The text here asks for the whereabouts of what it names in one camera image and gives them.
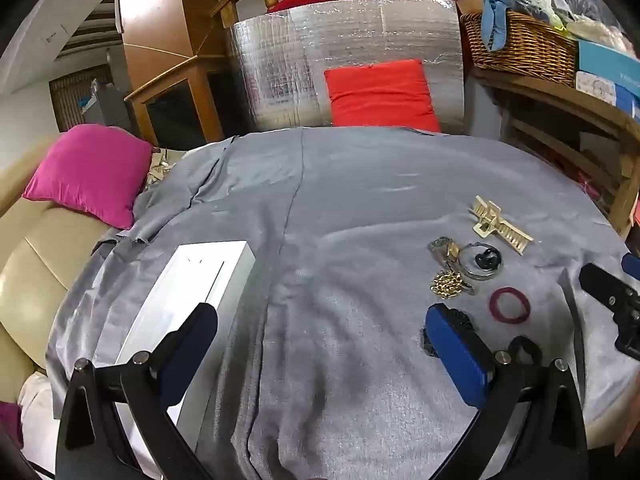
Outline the wicker basket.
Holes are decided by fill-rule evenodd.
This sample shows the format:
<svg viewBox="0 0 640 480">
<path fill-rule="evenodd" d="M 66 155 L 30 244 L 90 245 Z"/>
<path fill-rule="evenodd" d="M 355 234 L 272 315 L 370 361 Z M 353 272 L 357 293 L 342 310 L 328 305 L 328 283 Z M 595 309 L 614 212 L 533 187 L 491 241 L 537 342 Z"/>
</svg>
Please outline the wicker basket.
<svg viewBox="0 0 640 480">
<path fill-rule="evenodd" d="M 460 22 L 469 41 L 475 68 L 574 86 L 578 43 L 553 27 L 525 14 L 508 11 L 506 44 L 501 50 L 490 52 L 480 36 L 482 14 L 465 14 Z"/>
</svg>

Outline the wooden cabinet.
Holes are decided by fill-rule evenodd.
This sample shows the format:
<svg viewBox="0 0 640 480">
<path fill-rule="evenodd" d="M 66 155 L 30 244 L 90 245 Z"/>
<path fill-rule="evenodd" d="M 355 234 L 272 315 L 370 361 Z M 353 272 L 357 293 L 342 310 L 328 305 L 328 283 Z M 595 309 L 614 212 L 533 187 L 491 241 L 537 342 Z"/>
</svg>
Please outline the wooden cabinet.
<svg viewBox="0 0 640 480">
<path fill-rule="evenodd" d="M 117 0 L 140 134 L 190 150 L 248 133 L 229 36 L 210 16 L 218 0 Z"/>
</svg>

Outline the gold brooch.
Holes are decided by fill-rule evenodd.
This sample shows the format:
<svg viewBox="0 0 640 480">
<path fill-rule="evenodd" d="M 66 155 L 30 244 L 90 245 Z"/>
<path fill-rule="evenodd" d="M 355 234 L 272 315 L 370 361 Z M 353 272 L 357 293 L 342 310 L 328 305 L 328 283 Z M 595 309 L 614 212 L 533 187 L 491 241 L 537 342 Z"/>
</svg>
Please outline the gold brooch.
<svg viewBox="0 0 640 480">
<path fill-rule="evenodd" d="M 457 271 L 442 270 L 432 279 L 431 292 L 442 299 L 450 299 L 461 294 L 473 296 L 475 288 L 467 283 Z"/>
</svg>

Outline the teal box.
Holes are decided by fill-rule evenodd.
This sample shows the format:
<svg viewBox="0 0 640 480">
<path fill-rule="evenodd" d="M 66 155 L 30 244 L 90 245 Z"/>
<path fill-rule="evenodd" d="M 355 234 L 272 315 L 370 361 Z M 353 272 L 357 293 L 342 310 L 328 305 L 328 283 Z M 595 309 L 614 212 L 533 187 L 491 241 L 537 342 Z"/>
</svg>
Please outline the teal box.
<svg viewBox="0 0 640 480">
<path fill-rule="evenodd" d="M 638 96 L 640 62 L 612 48 L 585 40 L 578 41 L 578 67 L 582 72 L 613 81 Z"/>
</svg>

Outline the white tray box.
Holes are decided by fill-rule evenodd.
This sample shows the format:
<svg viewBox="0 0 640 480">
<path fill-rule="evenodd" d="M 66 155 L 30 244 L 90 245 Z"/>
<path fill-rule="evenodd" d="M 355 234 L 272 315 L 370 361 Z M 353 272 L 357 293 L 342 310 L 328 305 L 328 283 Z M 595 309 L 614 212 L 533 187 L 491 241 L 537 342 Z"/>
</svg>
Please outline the white tray box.
<svg viewBox="0 0 640 480">
<path fill-rule="evenodd" d="M 191 448 L 196 447 L 232 321 L 255 257 L 245 240 L 179 246 L 153 285 L 131 325 L 116 362 L 138 351 L 152 351 L 206 302 L 215 308 L 218 330 L 186 394 L 168 415 Z"/>
</svg>

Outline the blue cloth in basket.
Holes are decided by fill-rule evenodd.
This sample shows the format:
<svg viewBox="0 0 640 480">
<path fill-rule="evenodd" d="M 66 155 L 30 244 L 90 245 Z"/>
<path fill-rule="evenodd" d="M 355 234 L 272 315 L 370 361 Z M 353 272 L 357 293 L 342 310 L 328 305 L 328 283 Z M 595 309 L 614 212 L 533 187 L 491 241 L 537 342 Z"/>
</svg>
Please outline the blue cloth in basket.
<svg viewBox="0 0 640 480">
<path fill-rule="evenodd" d="M 516 10 L 521 0 L 483 0 L 480 38 L 489 52 L 497 52 L 506 46 L 508 39 L 507 10 Z"/>
</svg>

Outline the magenta pillow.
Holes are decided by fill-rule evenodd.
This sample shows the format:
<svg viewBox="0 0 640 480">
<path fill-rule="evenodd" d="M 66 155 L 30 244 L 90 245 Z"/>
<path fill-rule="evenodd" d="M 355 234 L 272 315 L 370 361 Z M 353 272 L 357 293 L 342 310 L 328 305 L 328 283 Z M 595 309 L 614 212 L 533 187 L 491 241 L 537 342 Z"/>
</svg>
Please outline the magenta pillow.
<svg viewBox="0 0 640 480">
<path fill-rule="evenodd" d="M 112 228 L 134 224 L 153 147 L 126 130 L 82 124 L 62 133 L 40 162 L 23 197 L 91 214 Z"/>
</svg>

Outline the cream hair claw clip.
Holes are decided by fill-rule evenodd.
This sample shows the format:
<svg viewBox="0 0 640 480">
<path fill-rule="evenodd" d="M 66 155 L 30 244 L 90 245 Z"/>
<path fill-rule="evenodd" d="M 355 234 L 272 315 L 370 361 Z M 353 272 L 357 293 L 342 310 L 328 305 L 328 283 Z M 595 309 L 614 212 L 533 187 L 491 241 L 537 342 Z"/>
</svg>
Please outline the cream hair claw clip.
<svg viewBox="0 0 640 480">
<path fill-rule="evenodd" d="M 471 214 L 476 218 L 473 231 L 481 238 L 492 234 L 498 235 L 520 256 L 524 255 L 527 246 L 534 240 L 524 231 L 503 218 L 501 208 L 491 200 L 475 196 Z"/>
</svg>

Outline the silver foil insulation sheet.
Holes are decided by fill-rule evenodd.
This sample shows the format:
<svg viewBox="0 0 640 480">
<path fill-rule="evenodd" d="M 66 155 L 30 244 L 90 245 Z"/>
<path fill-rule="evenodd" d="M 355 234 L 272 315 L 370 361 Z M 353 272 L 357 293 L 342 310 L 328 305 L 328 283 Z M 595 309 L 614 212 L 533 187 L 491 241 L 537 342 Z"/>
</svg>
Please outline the silver foil insulation sheet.
<svg viewBox="0 0 640 480">
<path fill-rule="evenodd" d="M 236 23 L 231 52 L 257 131 L 326 126 L 326 70 L 417 58 L 442 130 L 463 130 L 463 55 L 447 0 L 341 0 Z"/>
</svg>

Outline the red cushion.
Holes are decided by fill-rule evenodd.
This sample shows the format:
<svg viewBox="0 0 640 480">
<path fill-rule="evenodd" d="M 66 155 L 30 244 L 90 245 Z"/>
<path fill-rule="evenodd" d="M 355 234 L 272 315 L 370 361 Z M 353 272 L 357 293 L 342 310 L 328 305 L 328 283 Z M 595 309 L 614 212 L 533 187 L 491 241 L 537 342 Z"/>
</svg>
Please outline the red cushion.
<svg viewBox="0 0 640 480">
<path fill-rule="evenodd" d="M 324 79 L 335 127 L 406 127 L 440 133 L 421 60 L 331 68 Z"/>
</svg>

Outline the wooden shelf rack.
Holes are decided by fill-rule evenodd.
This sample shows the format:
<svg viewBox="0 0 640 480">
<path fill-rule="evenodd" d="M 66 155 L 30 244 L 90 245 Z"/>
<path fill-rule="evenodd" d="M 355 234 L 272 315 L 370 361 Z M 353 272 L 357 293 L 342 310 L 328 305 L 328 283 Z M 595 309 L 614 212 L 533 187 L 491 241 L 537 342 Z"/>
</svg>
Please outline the wooden shelf rack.
<svg viewBox="0 0 640 480">
<path fill-rule="evenodd" d="M 639 201 L 639 124 L 611 104 L 554 82 L 474 68 L 500 112 L 500 139 L 582 185 L 626 240 Z"/>
</svg>

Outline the small black hair clip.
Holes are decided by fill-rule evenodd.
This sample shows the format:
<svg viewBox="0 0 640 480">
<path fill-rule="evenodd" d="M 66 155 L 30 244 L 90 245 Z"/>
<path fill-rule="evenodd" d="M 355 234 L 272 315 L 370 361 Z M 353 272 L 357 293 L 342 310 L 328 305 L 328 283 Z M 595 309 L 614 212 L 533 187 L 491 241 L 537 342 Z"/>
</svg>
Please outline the small black hair clip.
<svg viewBox="0 0 640 480">
<path fill-rule="evenodd" d="M 497 248 L 486 246 L 484 252 L 478 252 L 475 255 L 474 261 L 482 270 L 495 271 L 502 265 L 502 255 Z"/>
</svg>

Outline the beige leather sofa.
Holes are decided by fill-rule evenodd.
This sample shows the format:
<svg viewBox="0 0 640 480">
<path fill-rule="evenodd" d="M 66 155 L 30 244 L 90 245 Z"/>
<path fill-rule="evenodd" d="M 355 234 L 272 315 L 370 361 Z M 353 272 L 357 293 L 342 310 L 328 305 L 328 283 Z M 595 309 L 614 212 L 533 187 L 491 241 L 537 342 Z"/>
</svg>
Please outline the beige leather sofa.
<svg viewBox="0 0 640 480">
<path fill-rule="evenodd" d="M 82 298 L 110 254 L 130 256 L 143 243 L 136 229 L 153 194 L 145 181 L 126 230 L 48 200 L 25 200 L 26 185 L 56 140 L 32 148 L 1 175 L 1 399 L 8 403 L 49 365 L 54 379 L 68 382 L 73 364 L 55 347 L 78 356 L 66 334 L 90 313 Z"/>
</svg>

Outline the grey blanket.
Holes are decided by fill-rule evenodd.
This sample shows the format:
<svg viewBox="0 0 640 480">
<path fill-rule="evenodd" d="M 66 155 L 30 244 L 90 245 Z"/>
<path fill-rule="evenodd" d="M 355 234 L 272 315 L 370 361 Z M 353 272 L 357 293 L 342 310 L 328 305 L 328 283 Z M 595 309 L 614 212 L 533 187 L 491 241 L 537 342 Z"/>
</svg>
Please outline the grey blanket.
<svg viewBox="0 0 640 480">
<path fill-rule="evenodd" d="M 245 240 L 255 263 L 198 440 L 217 479 L 425 479 L 473 410 L 422 348 L 438 264 L 474 240 L 475 196 L 533 237 L 454 306 L 502 348 L 523 334 L 571 359 L 559 277 L 620 273 L 626 247 L 590 198 L 497 141 L 385 128 L 296 128 L 214 143 L 154 188 L 130 256 L 110 254 L 58 344 L 111 364 L 175 250 Z"/>
</svg>

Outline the black beaded scrunchie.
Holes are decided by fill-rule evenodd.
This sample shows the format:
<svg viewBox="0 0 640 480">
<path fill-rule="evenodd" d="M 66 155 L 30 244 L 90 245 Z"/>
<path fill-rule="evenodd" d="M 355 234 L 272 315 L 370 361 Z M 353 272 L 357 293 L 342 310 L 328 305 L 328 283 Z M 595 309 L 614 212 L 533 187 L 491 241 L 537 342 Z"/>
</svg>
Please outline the black beaded scrunchie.
<svg viewBox="0 0 640 480">
<path fill-rule="evenodd" d="M 469 333 L 475 332 L 475 328 L 471 322 L 471 319 L 469 318 L 469 315 L 458 309 L 450 309 L 450 312 L 450 316 L 454 319 L 455 326 L 458 326 L 462 328 L 462 330 L 466 330 Z M 428 321 L 425 321 L 421 334 L 422 348 L 428 356 L 434 356 L 434 358 L 437 358 L 438 353 L 436 351 L 436 348 L 434 347 L 433 341 L 431 340 L 431 336 L 428 334 L 427 327 Z"/>
</svg>

